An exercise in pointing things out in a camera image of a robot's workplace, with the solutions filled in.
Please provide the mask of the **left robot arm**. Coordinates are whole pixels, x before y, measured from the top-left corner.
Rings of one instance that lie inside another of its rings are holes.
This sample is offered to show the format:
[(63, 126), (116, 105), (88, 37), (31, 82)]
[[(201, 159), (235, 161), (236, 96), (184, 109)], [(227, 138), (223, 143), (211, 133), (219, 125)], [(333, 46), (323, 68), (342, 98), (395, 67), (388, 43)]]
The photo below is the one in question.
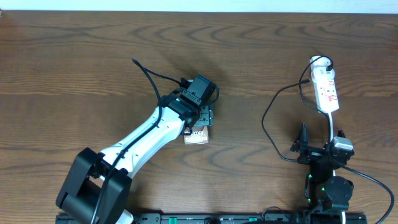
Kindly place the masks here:
[(163, 146), (210, 114), (219, 88), (202, 75), (181, 79), (179, 88), (158, 98), (151, 116), (116, 144), (74, 159), (55, 204), (78, 223), (132, 223), (125, 208), (132, 179)]

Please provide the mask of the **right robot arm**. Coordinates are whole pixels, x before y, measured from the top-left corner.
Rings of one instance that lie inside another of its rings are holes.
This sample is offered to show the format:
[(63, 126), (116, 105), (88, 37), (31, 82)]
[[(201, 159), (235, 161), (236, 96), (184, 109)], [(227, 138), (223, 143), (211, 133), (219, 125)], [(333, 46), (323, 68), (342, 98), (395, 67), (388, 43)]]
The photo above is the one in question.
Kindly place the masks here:
[(339, 130), (322, 148), (310, 146), (307, 125), (303, 123), (290, 150), (299, 153), (299, 164), (309, 166), (304, 191), (308, 208), (297, 213), (298, 223), (345, 223), (354, 185), (337, 176), (335, 170), (354, 155), (353, 143)]

